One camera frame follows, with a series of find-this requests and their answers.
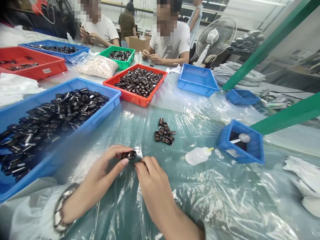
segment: hair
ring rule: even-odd
[[[182,0],[157,0],[158,5],[170,4],[171,12],[177,13],[181,11]]]
[[[129,11],[129,12],[134,12],[134,6],[133,6],[133,3],[131,1],[128,2],[126,10]]]

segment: bundle of cables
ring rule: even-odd
[[[241,66],[242,65],[239,63],[225,62],[220,64],[220,67],[214,68],[212,72],[218,84],[224,85]],[[265,80],[265,75],[255,70],[251,70],[234,88],[249,90],[255,95],[261,96],[264,92],[269,90],[262,83]]]

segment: person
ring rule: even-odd
[[[82,43],[108,48],[111,45],[120,46],[119,35],[113,22],[101,14],[101,0],[81,0],[90,21],[82,22],[80,35]]]
[[[182,0],[157,1],[157,27],[148,49],[142,52],[143,59],[167,66],[189,62],[190,29],[186,23],[178,21],[181,6]]]
[[[191,17],[189,18],[187,25],[190,28],[190,58],[193,57],[196,47],[194,46],[194,41],[196,38],[196,33],[198,30],[198,27],[200,25],[200,21],[202,19],[202,0],[194,0],[193,5],[196,7],[195,10],[193,10]]]
[[[128,2],[126,11],[119,16],[119,25],[121,31],[121,47],[129,48],[125,37],[136,36],[136,25],[134,22],[134,6],[132,2]]]
[[[3,239],[58,240],[66,226],[83,216],[99,202],[117,175],[128,164],[120,160],[109,173],[109,161],[132,151],[122,145],[111,146],[97,159],[83,182],[58,186],[53,178],[38,179],[0,205],[0,232]],[[141,193],[154,224],[165,239],[213,240],[215,232],[204,221],[196,225],[177,206],[168,176],[155,157],[135,163]]]

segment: red plastic tray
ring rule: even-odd
[[[32,57],[34,60],[29,60],[26,56]],[[63,58],[24,47],[0,48],[0,61],[10,61],[12,59],[16,60],[17,64],[0,64],[0,73],[12,73],[35,80],[41,80],[68,70],[64,63],[65,59]],[[39,65],[16,71],[6,69],[8,67],[19,67],[19,64],[32,64],[35,62],[39,63]]]
[[[149,97],[147,97],[147,98],[114,86],[115,83],[120,81],[121,77],[126,75],[129,71],[132,71],[137,68],[146,69],[148,71],[153,71],[155,74],[160,74],[160,73],[163,74],[163,77],[161,78],[161,80],[159,81],[157,86],[154,88],[154,90],[150,93]],[[126,100],[131,103],[134,103],[136,105],[139,105],[140,107],[147,107],[149,102],[153,98],[153,95],[156,93],[156,91],[158,90],[160,85],[163,83],[163,81],[167,75],[168,75],[168,73],[165,71],[161,71],[159,69],[148,67],[148,66],[137,63],[137,64],[123,70],[122,72],[119,72],[118,74],[114,75],[112,78],[109,78],[108,80],[104,81],[103,85],[120,90],[122,93],[120,96],[121,99]]]

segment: green plastic tray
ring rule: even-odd
[[[128,67],[130,67],[131,62],[134,59],[134,53],[136,50],[130,49],[130,48],[118,47],[118,46],[110,46],[106,50],[101,52],[100,55],[104,56],[104,57],[109,57],[109,53],[111,53],[112,51],[125,51],[125,52],[130,51],[131,55],[127,61],[120,61],[120,60],[113,59],[119,65],[119,70],[124,70],[124,69],[127,69]]]

